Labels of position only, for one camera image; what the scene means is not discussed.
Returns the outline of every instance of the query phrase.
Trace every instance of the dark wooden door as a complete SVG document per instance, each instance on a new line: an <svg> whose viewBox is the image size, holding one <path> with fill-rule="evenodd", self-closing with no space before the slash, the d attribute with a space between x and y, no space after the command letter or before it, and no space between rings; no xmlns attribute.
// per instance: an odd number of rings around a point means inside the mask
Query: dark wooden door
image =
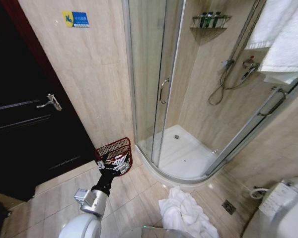
<svg viewBox="0 0 298 238"><path fill-rule="evenodd" d="M61 111L37 108L48 94ZM36 185L93 160L93 151L17 0L0 0L0 193L28 200Z"/></svg>

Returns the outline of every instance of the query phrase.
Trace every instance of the hanging towel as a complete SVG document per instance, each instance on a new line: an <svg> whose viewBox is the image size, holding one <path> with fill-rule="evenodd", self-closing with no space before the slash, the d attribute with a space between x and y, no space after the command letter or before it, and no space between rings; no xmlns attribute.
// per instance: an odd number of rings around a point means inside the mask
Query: hanging towel
<svg viewBox="0 0 298 238"><path fill-rule="evenodd" d="M298 0L267 0L245 49L272 46L298 7Z"/></svg>
<svg viewBox="0 0 298 238"><path fill-rule="evenodd" d="M265 81L291 84L298 78L298 7L281 30L258 68Z"/></svg>

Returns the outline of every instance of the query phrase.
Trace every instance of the shower enclosure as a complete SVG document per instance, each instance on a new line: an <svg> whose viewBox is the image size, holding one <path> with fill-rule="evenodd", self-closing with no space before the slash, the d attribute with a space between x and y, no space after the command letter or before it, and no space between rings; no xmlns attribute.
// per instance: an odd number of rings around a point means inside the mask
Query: shower enclosure
<svg viewBox="0 0 298 238"><path fill-rule="evenodd" d="M167 179L195 184L230 160L298 83L265 81L246 50L264 0L123 0L135 143ZM196 28L202 12L222 28Z"/></svg>

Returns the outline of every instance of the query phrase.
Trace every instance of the crumpled towel on floor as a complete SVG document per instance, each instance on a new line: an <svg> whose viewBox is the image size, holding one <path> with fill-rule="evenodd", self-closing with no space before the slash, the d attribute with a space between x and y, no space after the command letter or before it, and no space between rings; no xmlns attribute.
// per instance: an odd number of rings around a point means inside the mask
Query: crumpled towel on floor
<svg viewBox="0 0 298 238"><path fill-rule="evenodd" d="M159 200L164 229L176 229L195 238L218 238L217 229L210 223L202 207L197 205L191 194L180 187L170 189L169 198Z"/></svg>

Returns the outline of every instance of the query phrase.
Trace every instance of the red wire basket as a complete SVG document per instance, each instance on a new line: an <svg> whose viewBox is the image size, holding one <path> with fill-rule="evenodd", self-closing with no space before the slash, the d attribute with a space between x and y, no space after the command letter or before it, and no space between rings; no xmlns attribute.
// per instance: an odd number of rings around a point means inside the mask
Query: red wire basket
<svg viewBox="0 0 298 238"><path fill-rule="evenodd" d="M119 176L124 175L130 170L131 165L133 164L133 157L131 154L131 143L129 138L125 137L113 143L98 148L95 151L97 160L101 161L102 157L107 153L108 157L104 163L106 165L113 163L122 164L125 161L125 158L129 156L129 168Z"/></svg>

